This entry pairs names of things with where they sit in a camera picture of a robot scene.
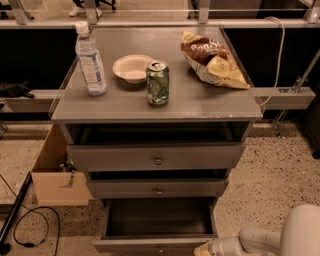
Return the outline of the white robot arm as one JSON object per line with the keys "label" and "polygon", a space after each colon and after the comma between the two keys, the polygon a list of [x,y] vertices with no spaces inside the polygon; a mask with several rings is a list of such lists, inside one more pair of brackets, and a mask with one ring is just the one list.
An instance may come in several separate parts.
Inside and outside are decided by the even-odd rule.
{"label": "white robot arm", "polygon": [[236,236],[209,241],[194,256],[320,256],[320,207],[295,207],[281,232],[245,227]]}

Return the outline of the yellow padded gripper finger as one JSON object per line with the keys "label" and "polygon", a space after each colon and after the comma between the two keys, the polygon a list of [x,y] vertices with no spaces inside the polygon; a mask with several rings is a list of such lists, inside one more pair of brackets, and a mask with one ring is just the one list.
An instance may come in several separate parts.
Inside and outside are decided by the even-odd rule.
{"label": "yellow padded gripper finger", "polygon": [[194,256],[213,256],[213,253],[210,251],[211,244],[205,243],[203,245],[200,245],[196,247],[193,250]]}

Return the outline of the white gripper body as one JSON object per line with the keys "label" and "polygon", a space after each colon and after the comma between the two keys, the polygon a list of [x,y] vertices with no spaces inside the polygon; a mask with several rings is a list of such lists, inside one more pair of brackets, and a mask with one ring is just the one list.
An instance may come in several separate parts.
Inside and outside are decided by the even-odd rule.
{"label": "white gripper body", "polygon": [[218,238],[209,246],[209,252],[212,256],[244,256],[245,251],[239,241],[239,238]]}

